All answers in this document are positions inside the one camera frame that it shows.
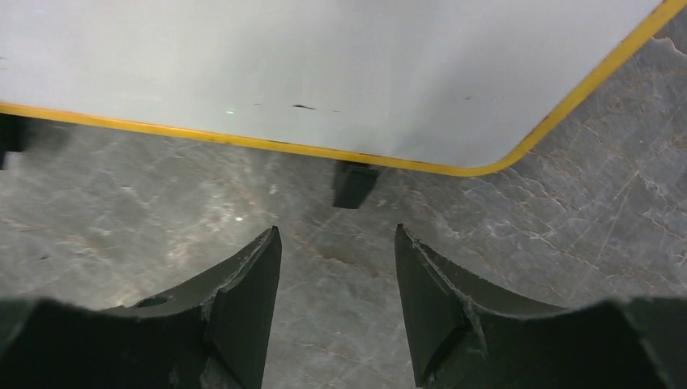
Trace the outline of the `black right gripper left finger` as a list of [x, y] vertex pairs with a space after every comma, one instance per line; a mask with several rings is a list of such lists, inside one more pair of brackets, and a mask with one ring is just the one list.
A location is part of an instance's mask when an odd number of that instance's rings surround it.
[[282, 243], [270, 227], [235, 255], [132, 306], [1, 301], [4, 388], [259, 388]]

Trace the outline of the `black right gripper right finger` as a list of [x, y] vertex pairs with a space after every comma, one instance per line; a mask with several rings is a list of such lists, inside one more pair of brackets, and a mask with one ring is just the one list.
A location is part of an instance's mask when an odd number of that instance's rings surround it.
[[686, 300], [565, 308], [452, 263], [403, 224], [395, 262], [419, 388], [683, 388]]

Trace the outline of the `yellow framed whiteboard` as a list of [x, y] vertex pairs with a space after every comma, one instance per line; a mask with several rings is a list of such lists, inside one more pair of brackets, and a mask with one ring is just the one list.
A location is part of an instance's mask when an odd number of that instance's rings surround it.
[[4, 1], [3, 113], [457, 177], [524, 157], [683, 1]]

